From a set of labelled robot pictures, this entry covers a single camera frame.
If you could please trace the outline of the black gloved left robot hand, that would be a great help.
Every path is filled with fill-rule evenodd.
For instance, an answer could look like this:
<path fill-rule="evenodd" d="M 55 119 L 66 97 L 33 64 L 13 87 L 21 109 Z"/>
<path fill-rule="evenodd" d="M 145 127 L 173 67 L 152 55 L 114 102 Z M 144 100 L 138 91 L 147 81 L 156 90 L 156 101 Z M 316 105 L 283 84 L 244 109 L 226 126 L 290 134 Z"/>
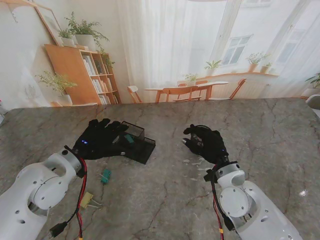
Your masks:
<path fill-rule="evenodd" d="M 84 160 L 99 160 L 106 157 L 123 156 L 125 149 L 116 143 L 116 139 L 129 128 L 119 121 L 104 118 L 93 119 L 76 140 L 72 151 Z"/>

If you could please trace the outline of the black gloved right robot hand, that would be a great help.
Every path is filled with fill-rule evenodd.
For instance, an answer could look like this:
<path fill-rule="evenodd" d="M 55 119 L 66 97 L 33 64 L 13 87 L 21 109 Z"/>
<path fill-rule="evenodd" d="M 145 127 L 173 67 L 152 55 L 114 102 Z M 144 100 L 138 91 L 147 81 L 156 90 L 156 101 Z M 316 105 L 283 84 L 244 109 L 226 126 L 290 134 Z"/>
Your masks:
<path fill-rule="evenodd" d="M 229 153 L 218 130 L 211 130 L 205 125 L 191 124 L 183 133 L 190 134 L 190 138 L 183 138 L 186 147 L 193 154 L 203 157 L 207 162 L 218 164 L 228 158 Z"/>

